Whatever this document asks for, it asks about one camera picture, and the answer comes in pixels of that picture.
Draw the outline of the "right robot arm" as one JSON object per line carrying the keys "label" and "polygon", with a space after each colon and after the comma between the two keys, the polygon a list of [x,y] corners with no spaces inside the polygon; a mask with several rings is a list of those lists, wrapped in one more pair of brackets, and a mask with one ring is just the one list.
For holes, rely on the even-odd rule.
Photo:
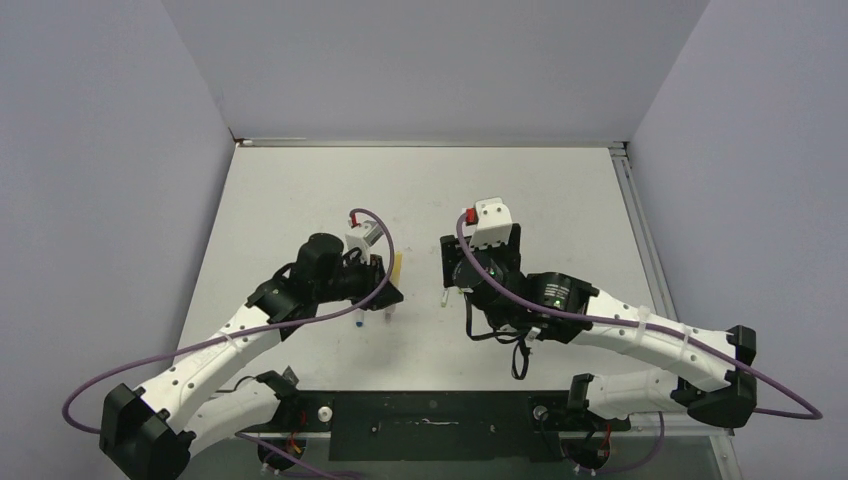
{"label": "right robot arm", "polygon": [[467,257],[454,235],[440,239],[443,284],[464,296],[466,317],[483,313],[487,338],[516,343],[524,360],[534,341],[606,349],[648,364],[630,374],[573,377],[567,419],[589,428],[632,413],[684,412],[719,428],[745,426],[757,407],[757,380],[748,372],[756,333],[695,328],[631,306],[581,279],[520,270],[519,225],[506,244]]}

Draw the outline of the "yellow highlighter pen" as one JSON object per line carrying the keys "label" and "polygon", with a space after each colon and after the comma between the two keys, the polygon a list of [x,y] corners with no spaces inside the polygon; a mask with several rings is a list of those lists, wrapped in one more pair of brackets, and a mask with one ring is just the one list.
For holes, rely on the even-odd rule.
{"label": "yellow highlighter pen", "polygon": [[393,267],[390,274],[390,282],[396,288],[398,288],[400,284],[402,265],[403,253],[401,251],[396,251],[393,255]]}

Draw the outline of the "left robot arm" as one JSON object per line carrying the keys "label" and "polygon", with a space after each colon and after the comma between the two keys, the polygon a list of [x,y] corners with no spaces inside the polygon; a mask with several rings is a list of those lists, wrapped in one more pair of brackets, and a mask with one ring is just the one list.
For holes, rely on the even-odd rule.
{"label": "left robot arm", "polygon": [[274,430],[296,421],[293,386],[269,373],[244,390],[217,390],[256,357],[300,326],[321,321],[320,305],[349,302],[351,310],[383,310],[403,300],[390,276],[395,262],[371,249],[388,235],[366,222],[344,238],[316,233],[247,297],[207,340],[178,351],[178,361],[131,388],[105,397],[101,451],[130,479],[176,479],[192,456],[248,427]]}

